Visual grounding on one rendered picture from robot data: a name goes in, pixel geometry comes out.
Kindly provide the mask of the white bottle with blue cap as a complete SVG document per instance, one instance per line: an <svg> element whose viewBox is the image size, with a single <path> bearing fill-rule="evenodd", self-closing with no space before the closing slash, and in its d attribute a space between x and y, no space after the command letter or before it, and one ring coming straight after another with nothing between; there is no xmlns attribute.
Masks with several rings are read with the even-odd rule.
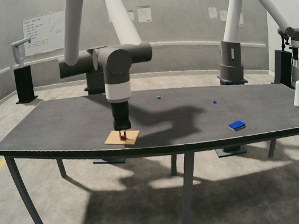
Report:
<svg viewBox="0 0 299 224"><path fill-rule="evenodd" d="M299 107L299 81L296 82L294 106Z"/></svg>

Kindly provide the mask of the beige flat mat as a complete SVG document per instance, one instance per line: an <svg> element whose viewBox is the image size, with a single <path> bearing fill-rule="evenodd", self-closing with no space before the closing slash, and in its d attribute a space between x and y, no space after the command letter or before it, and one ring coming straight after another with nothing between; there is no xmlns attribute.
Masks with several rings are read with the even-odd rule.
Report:
<svg viewBox="0 0 299 224"><path fill-rule="evenodd" d="M139 131L126 131L127 139L120 140L118 131L111 131L105 144L134 145Z"/></svg>

